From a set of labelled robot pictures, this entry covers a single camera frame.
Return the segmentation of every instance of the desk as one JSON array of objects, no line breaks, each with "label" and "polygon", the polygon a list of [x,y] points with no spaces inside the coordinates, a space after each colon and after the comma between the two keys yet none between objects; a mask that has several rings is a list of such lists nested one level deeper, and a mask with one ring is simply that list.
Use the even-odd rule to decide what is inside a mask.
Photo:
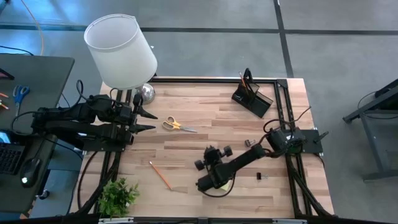
[{"label": "desk", "polygon": [[[288,79],[290,99],[295,118],[308,108],[307,93],[303,79]],[[264,134],[262,127],[270,119],[278,118],[274,102],[261,119],[237,104],[231,95],[237,88],[235,83],[153,83],[155,100],[144,109],[159,120],[139,118],[139,124],[157,128],[136,135],[132,146],[121,156],[118,177],[126,177],[129,184],[139,183],[141,196],[130,207],[135,217],[230,217],[267,218],[293,217],[292,199],[287,178],[285,158],[262,158],[254,161],[236,174],[232,192],[224,198],[210,198],[200,193],[195,182],[206,171],[197,171],[194,161],[203,159],[207,146],[222,149],[230,145],[234,155],[245,150],[244,140],[256,139]],[[274,88],[259,84],[260,92],[275,99]],[[110,88],[103,84],[101,94],[109,94]],[[161,123],[169,115],[184,126],[194,127],[198,133],[168,131]],[[313,128],[311,112],[305,113],[296,122],[301,129]],[[263,147],[270,147],[267,141]],[[85,156],[82,169],[88,158]],[[104,153],[99,152],[88,166],[81,186],[82,203],[98,185]],[[150,166],[152,161],[165,176],[173,191]],[[328,184],[319,158],[303,155],[307,184],[325,209],[333,213]],[[268,179],[256,180],[256,172],[267,174]],[[211,189],[211,194],[222,194]],[[302,194],[298,190],[301,203]],[[74,197],[71,212],[77,210]]]},{"label": "desk", "polygon": [[[0,80],[0,92],[10,98],[0,97],[10,110],[0,109],[0,129],[9,129],[15,117],[15,104],[12,92],[17,84],[29,85],[30,93],[24,98],[20,113],[36,111],[40,107],[53,108],[57,105],[63,87],[69,77],[74,59],[60,57],[40,57],[28,55],[0,55],[0,68],[15,76],[15,80]],[[32,115],[21,116],[14,128],[24,133],[31,133]],[[34,141],[27,152],[25,161],[34,157],[42,139]],[[30,209],[33,199],[44,179],[54,144],[46,141],[38,155],[42,160],[36,184],[23,188],[19,173],[16,175],[0,174],[0,211],[24,213]]]}]

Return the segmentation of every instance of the computer mouse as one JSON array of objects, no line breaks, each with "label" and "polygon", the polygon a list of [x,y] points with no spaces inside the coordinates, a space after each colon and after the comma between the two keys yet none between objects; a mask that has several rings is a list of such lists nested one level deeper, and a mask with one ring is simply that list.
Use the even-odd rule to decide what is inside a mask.
[{"label": "computer mouse", "polygon": [[20,177],[23,187],[32,187],[36,183],[40,162],[40,159],[32,158],[27,160],[21,167]]}]

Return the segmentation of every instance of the keyboard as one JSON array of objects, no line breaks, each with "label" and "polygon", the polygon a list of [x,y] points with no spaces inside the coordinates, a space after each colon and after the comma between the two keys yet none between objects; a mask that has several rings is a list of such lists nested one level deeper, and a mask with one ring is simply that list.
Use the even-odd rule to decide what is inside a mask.
[{"label": "keyboard", "polygon": [[0,143],[0,174],[15,175],[23,161],[25,146]]}]

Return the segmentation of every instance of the lamp base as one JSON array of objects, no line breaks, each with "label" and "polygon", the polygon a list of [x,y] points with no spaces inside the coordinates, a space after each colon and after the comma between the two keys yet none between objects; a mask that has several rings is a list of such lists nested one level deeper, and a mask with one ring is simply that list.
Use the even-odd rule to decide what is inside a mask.
[{"label": "lamp base", "polygon": [[141,94],[142,99],[144,100],[143,104],[149,104],[155,99],[155,90],[150,84],[145,83],[140,87],[136,88],[137,92]]}]

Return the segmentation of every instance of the scissors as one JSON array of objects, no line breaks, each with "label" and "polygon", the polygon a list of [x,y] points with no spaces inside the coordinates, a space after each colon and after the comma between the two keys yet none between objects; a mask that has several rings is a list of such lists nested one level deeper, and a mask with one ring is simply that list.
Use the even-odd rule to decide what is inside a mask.
[{"label": "scissors", "polygon": [[190,132],[197,133],[197,131],[195,131],[192,128],[184,127],[184,126],[181,126],[181,124],[178,124],[177,121],[172,116],[168,116],[167,119],[165,121],[163,121],[162,126],[163,126],[163,128],[168,129],[168,130],[181,129],[184,131],[190,131]]},{"label": "scissors", "polygon": [[17,107],[15,116],[18,116],[19,106],[21,105],[22,100],[29,93],[29,91],[30,91],[29,86],[22,86],[22,85],[15,86],[14,92],[12,92],[12,96],[14,97],[14,102]]}]

